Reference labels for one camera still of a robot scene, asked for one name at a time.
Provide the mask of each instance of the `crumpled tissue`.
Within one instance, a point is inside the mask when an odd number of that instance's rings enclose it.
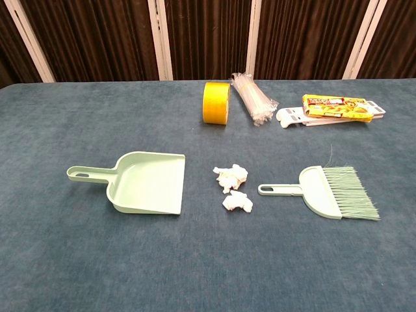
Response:
[[[231,195],[228,195],[222,202],[222,205],[227,210],[234,210],[237,207],[244,209],[247,213],[250,213],[253,209],[253,202],[247,198],[247,194],[232,190]]]
[[[231,188],[237,190],[241,183],[247,180],[248,172],[243,167],[233,164],[232,168],[214,168],[214,172],[219,174],[216,179],[224,188],[224,194],[228,193]]]

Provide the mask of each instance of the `plastic bag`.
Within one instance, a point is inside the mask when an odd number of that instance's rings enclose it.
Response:
[[[254,83],[251,74],[233,73],[231,80],[231,84],[240,94],[240,97],[246,105],[254,125],[260,126],[272,119],[279,102],[267,97]]]

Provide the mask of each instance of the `dustpan handle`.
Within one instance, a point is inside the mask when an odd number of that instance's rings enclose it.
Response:
[[[115,169],[73,166],[66,171],[72,181],[108,183],[116,174]]]
[[[302,188],[299,184],[260,184],[260,195],[268,196],[302,196]]]

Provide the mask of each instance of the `packing tape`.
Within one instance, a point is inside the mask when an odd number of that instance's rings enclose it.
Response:
[[[229,83],[206,83],[202,100],[202,119],[206,124],[226,125]]]

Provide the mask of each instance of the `white plastic item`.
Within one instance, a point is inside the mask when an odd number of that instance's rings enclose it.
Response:
[[[373,101],[367,101],[367,110],[373,113],[373,119],[383,118],[385,110],[375,104]],[[339,119],[339,118],[314,118],[308,117],[304,114],[303,107],[288,107],[286,109],[278,110],[276,119],[280,122],[282,128],[287,128],[291,124],[304,124],[306,126],[311,125],[328,125],[338,124],[341,122],[351,122],[353,120]]]
[[[232,85],[240,94],[254,125],[260,126],[272,119],[279,103],[267,97],[254,83],[251,74],[233,73]]]

